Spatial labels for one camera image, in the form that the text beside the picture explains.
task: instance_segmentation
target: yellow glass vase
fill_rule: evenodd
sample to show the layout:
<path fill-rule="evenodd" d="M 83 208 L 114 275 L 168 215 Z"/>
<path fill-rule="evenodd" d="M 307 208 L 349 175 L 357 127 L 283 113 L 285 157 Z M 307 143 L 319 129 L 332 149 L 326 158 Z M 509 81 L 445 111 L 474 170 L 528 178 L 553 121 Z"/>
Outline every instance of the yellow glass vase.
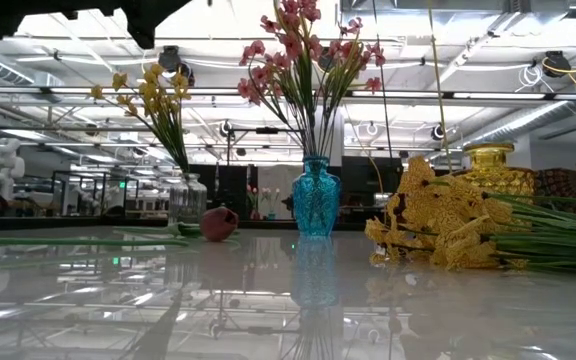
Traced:
<path fill-rule="evenodd" d="M 471 169 L 456 175 L 486 191 L 509 195 L 534 195 L 535 172 L 506 166 L 506 154 L 512 144 L 478 144 L 464 148 L 470 156 Z"/>

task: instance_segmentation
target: clear glass vase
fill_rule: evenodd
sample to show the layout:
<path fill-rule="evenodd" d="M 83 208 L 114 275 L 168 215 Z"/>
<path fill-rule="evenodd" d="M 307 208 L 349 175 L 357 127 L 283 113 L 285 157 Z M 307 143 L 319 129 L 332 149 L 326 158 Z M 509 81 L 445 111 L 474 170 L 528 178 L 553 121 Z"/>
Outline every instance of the clear glass vase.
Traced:
<path fill-rule="evenodd" d="M 337 220 L 341 181 L 328 174 L 328 158 L 304 158 L 305 173 L 292 183 L 295 217 L 304 236 L 329 236 Z"/>
<path fill-rule="evenodd" d="M 168 225 L 183 222 L 199 224 L 206 212 L 208 189 L 199 182 L 198 174 L 184 174 L 181 182 L 170 188 Z"/>

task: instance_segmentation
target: glossy table surface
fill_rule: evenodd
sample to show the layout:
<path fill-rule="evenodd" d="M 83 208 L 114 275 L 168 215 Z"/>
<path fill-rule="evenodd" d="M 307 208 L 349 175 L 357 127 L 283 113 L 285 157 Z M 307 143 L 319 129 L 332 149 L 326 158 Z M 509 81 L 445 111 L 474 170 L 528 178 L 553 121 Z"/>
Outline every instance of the glossy table surface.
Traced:
<path fill-rule="evenodd" d="M 576 360 L 576 275 L 380 268 L 372 251 L 360 232 L 269 230 L 188 247 L 0 247 L 0 359 Z"/>

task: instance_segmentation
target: ceiling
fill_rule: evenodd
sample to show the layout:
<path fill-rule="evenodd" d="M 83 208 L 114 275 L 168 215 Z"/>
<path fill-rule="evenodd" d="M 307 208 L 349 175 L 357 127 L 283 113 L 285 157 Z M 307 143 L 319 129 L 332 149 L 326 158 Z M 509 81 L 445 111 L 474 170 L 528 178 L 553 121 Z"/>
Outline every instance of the ceiling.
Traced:
<path fill-rule="evenodd" d="M 334 39 L 338 33 L 336 19 L 348 14 L 339 16 L 338 1 L 319 0 L 318 3 L 322 20 L 316 24 L 315 31 L 324 40 Z M 112 17 L 104 17 L 98 10 L 81 11 L 78 19 L 72 21 L 66 20 L 61 14 L 27 16 L 13 37 L 0 41 L 0 62 L 29 76 L 37 72 L 51 74 L 67 87 L 88 88 L 94 84 L 109 86 L 113 71 L 128 73 L 132 84 L 136 85 L 142 69 L 156 61 L 163 46 L 177 45 L 183 60 L 192 67 L 197 88 L 234 89 L 239 79 L 246 76 L 245 68 L 237 66 L 244 46 L 253 39 L 262 39 L 268 51 L 280 50 L 280 44 L 258 25 L 264 14 L 272 14 L 272 3 L 269 1 L 232 0 L 214 2 L 209 7 L 206 1 L 195 0 L 157 27 L 156 46 L 152 50 L 140 49 L 129 37 L 125 30 L 126 17 L 121 10 L 117 10 Z M 388 62 L 383 68 L 383 79 L 386 89 L 435 91 L 435 69 L 427 15 L 421 13 L 423 16 L 402 15 L 391 18 L 389 14 L 380 12 L 377 24 L 374 19 L 368 18 L 362 30 L 362 40 L 372 43 L 379 37 L 385 48 Z M 435 24 L 442 91 L 576 91 L 571 87 L 574 84 L 570 77 L 542 76 L 539 80 L 540 74 L 532 72 L 538 71 L 539 66 L 536 70 L 526 70 L 533 59 L 541 61 L 548 50 L 562 51 L 572 68 L 576 69 L 575 18 L 550 16 L 550 20 L 544 22 L 538 20 L 543 17 L 535 14 L 508 15 L 481 11 L 464 14 L 467 16 L 454 15 L 447 21 Z M 500 26 L 498 23 L 504 16 L 508 21 Z M 512 19 L 517 23 L 510 26 Z M 492 38 L 486 36 L 491 29 L 496 34 Z M 369 67 L 360 76 L 358 83 L 380 76 L 379 70 L 374 66 Z M 9 85 L 0 79 L 0 86 Z M 61 103 L 51 103 L 14 91 L 0 93 L 0 109 L 4 107 L 8 111 L 13 108 L 19 114 L 28 115 L 13 116 L 0 111 L 7 115 L 7 122 L 2 120 L 0 125 L 49 126 L 53 130 L 44 133 L 46 139 L 62 142 L 101 142 L 110 145 L 125 142 L 126 139 L 143 144 L 155 141 L 147 132 L 124 131 L 139 124 L 125 117 L 120 109 L 95 106 L 92 100 L 85 99 L 85 93 L 60 95 L 60 99 Z M 346 155 L 363 155 L 359 146 L 387 146 L 387 133 L 394 147 L 411 148 L 414 151 L 414 148 L 438 146 L 430 136 L 432 128 L 439 124 L 441 118 L 440 107 L 435 100 L 389 99 L 385 109 L 381 99 L 368 100 L 348 99 L 340 111 L 345 123 Z M 457 149 L 461 139 L 519 108 L 537 105 L 513 101 L 445 101 L 443 115 L 450 142 Z M 219 135 L 219 127 L 225 120 L 237 128 L 251 130 L 264 126 L 284 127 L 265 108 L 249 105 L 236 94 L 196 96 L 186 104 L 183 119 L 184 126 L 190 130 L 187 143 L 196 145 L 196 148 L 189 150 L 191 162 L 195 163 L 214 163 L 226 158 L 226 149 L 200 148 L 200 145 L 205 144 L 225 144 L 225 138 Z M 386 120 L 388 132 L 385 131 Z M 91 137 L 83 132 L 58 129 L 63 127 L 72 130 L 88 124 L 122 130 L 100 132 Z M 571 142 L 570 138 L 565 137 L 566 142 Z M 563 141 L 564 138 L 557 139 L 552 141 Z M 233 151 L 233 159 L 240 160 L 239 163 L 301 159 L 297 144 L 286 133 L 258 135 L 252 131 L 238 139 L 238 145 L 253 148 L 255 145 L 270 145 L 269 149 L 263 151 L 249 151 L 245 157 L 237 156 Z M 95 150 L 77 146 L 66 148 L 76 154 L 88 154 Z M 128 153 L 129 148 L 117 150 L 102 147 L 95 151 L 115 157 L 117 162 L 135 161 Z M 373 149 L 371 155 L 388 156 L 388 152 Z M 85 158 L 83 162 L 95 161 Z"/>

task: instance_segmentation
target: blue glass vase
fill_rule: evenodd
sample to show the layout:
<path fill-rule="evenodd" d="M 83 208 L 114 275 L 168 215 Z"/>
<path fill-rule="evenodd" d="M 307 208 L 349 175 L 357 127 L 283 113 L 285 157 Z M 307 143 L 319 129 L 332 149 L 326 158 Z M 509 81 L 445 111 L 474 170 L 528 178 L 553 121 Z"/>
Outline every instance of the blue glass vase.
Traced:
<path fill-rule="evenodd" d="M 305 173 L 292 183 L 295 217 L 304 236 L 329 236 L 337 220 L 341 181 L 326 172 L 328 158 L 304 158 Z"/>

